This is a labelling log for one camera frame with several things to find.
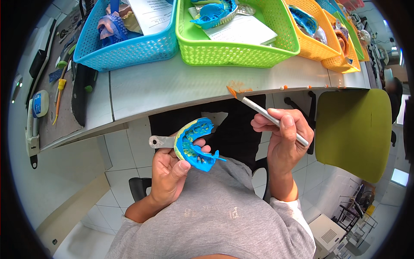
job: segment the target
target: yellow basket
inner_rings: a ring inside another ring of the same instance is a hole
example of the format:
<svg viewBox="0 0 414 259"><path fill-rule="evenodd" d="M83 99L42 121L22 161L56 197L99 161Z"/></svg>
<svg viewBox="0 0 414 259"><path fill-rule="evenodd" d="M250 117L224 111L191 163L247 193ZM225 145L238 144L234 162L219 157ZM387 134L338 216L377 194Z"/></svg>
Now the yellow basket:
<svg viewBox="0 0 414 259"><path fill-rule="evenodd" d="M362 47L362 52L363 52L364 59L361 59L360 61L369 61L369 54L368 54L368 50L366 49L366 47Z"/></svg>
<svg viewBox="0 0 414 259"><path fill-rule="evenodd" d="M292 14L289 12L290 19L295 27L296 34L299 39L299 45L301 46L301 52L299 56L321 61L323 59L332 58L340 55L341 46L339 45L336 34L329 23L323 9L314 0L285 0L287 5L295 5L306 13L312 15L319 23L319 26L325 31L328 45L317 41L308 35L304 34L293 19Z"/></svg>
<svg viewBox="0 0 414 259"><path fill-rule="evenodd" d="M331 23L336 22L336 18L333 17L332 14L328 13L326 10L324 10L324 12L326 14L326 17ZM348 61L345 59L342 50L341 50L341 55L322 60L321 61L322 65L327 69L330 69L330 70L333 70L333 71L336 71L342 74L361 71L361 66L359 65L358 57L356 56L356 51L354 49L354 44L352 43L351 37L348 37L348 43L349 43L348 58L352 59L352 65L349 64Z"/></svg>

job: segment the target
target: tiled floor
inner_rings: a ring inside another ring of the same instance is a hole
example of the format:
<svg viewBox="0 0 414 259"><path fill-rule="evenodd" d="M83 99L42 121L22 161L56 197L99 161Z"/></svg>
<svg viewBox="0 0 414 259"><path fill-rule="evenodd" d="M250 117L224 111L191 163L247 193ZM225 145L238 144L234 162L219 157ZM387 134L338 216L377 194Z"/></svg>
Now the tiled floor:
<svg viewBox="0 0 414 259"><path fill-rule="evenodd" d="M303 110L309 110L311 99L307 92L268 94L266 108L291 109L284 103L284 97L290 97ZM216 124L220 124L226 114L207 114L207 116ZM128 126L127 130L105 135L113 165L106 172L111 190L82 219L85 226L112 235L119 230L121 215L134 202L128 180L132 177L151 177L154 150L148 145L148 138L151 136L148 117L131 121ZM268 132L262 134L256 159L267 156L270 136ZM314 154L305 154L292 173L299 189L302 213L308 222L321 213L332 217L339 207L339 195L350 195L356 188L356 183L349 178L359 180L340 168L319 163ZM263 197L266 188L266 171L261 169L256 172L252 183L255 193Z"/></svg>

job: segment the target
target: forearm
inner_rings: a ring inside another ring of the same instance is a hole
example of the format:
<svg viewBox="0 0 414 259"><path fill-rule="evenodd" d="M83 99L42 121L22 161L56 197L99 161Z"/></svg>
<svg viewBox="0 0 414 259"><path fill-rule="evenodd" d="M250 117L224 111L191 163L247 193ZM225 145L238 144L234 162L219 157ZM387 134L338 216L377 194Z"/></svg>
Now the forearm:
<svg viewBox="0 0 414 259"><path fill-rule="evenodd" d="M279 201L295 201L298 199L298 187L292 173L276 174L269 172L270 194Z"/></svg>
<svg viewBox="0 0 414 259"><path fill-rule="evenodd" d="M149 218L154 217L164 206L157 204L151 196L146 196L142 200L136 201L128 207L125 217L137 222L144 223Z"/></svg>

